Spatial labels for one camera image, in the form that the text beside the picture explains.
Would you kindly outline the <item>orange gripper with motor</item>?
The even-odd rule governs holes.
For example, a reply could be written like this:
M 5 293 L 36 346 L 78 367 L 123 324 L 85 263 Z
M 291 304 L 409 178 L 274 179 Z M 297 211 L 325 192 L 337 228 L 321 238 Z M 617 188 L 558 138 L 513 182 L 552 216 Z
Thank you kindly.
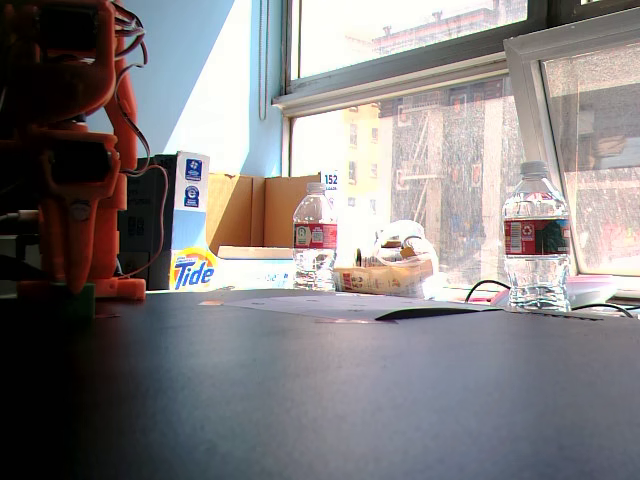
M 112 167 L 117 144 L 113 134 L 91 132 L 84 139 L 21 137 L 7 125 L 1 127 L 1 201 L 36 203 L 46 190 L 43 163 L 51 168 L 55 183 L 71 185 L 103 181 Z M 56 283 L 78 294 L 89 275 L 99 201 L 74 200 L 67 218 L 59 200 L 44 198 L 39 211 L 42 269 Z M 65 235 L 66 275 L 65 275 Z

